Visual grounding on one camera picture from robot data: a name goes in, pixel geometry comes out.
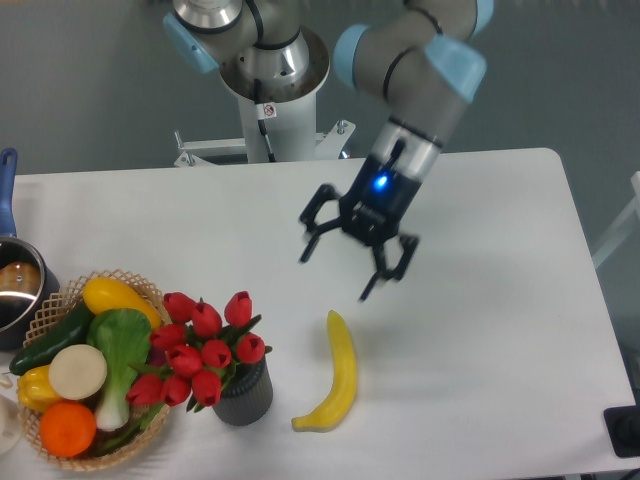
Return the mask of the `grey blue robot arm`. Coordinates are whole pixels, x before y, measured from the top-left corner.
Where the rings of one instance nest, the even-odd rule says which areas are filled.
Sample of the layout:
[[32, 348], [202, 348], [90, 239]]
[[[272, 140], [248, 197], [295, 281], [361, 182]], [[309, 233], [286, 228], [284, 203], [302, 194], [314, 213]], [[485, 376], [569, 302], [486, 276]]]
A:
[[370, 248], [372, 284], [402, 279], [419, 240], [400, 223], [486, 73], [470, 40], [490, 1], [408, 1], [378, 27], [353, 25], [328, 50], [296, 1], [176, 1], [163, 28], [196, 71], [218, 72], [237, 101], [252, 163], [318, 151], [316, 94], [330, 74], [385, 102], [390, 115], [345, 193], [324, 184], [300, 215], [308, 260], [338, 229]]

